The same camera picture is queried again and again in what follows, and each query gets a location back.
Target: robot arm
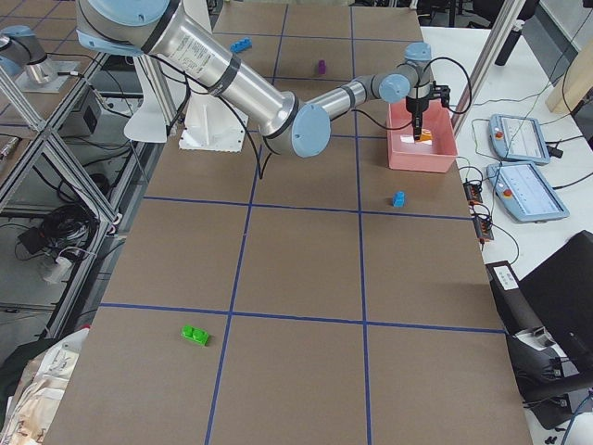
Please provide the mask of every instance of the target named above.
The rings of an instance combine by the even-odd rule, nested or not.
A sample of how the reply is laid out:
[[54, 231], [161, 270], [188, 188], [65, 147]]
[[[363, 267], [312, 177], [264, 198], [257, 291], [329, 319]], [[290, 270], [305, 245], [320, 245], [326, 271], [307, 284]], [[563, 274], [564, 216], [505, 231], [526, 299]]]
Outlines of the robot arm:
[[274, 152], [303, 158], [325, 149], [330, 119], [367, 100], [398, 102], [410, 91], [417, 95], [419, 85], [429, 84], [424, 67], [430, 60], [430, 47], [412, 44], [405, 63], [394, 72], [359, 77], [302, 103], [292, 92], [278, 91], [214, 40], [185, 13], [180, 0], [78, 0], [77, 19], [83, 46], [125, 56], [167, 57], [204, 84], [211, 95], [245, 112], [259, 125]]
[[25, 69], [32, 81], [53, 81], [57, 72], [37, 37], [27, 26], [9, 26], [0, 31], [0, 65], [9, 76]]

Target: black office chair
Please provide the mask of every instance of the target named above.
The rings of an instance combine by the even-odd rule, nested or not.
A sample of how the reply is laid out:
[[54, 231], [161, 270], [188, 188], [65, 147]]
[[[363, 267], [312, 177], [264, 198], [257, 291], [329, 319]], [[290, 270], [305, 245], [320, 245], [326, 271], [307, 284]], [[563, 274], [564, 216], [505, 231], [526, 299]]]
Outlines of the black office chair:
[[[492, 28], [503, 3], [504, 0], [473, 0], [473, 13], [488, 20], [486, 28]], [[519, 13], [518, 19], [528, 20], [532, 18], [536, 14], [537, 5], [539, 5], [539, 0], [527, 0]], [[471, 21], [470, 27], [484, 28], [484, 25]]]

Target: gray floor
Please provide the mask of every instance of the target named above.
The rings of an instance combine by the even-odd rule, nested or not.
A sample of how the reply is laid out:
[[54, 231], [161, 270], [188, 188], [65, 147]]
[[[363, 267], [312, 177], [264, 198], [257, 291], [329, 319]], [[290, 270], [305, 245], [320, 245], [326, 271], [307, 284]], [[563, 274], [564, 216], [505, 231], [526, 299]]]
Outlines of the gray floor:
[[[471, 2], [467, 3], [466, 8], [471, 8]], [[470, 12], [464, 12], [463, 15], [456, 17], [455, 26], [465, 28], [470, 21], [486, 24], [482, 18]], [[430, 25], [448, 26], [448, 12], [435, 13]], [[553, 26], [546, 12], [540, 8], [536, 15], [525, 23], [524, 37], [547, 75], [551, 79], [556, 79], [566, 71], [576, 53], [571, 46], [567, 49], [569, 42], [559, 31], [552, 29]], [[593, 136], [593, 103], [588, 102], [584, 105], [576, 114], [575, 120], [583, 135], [587, 139], [591, 138]]]

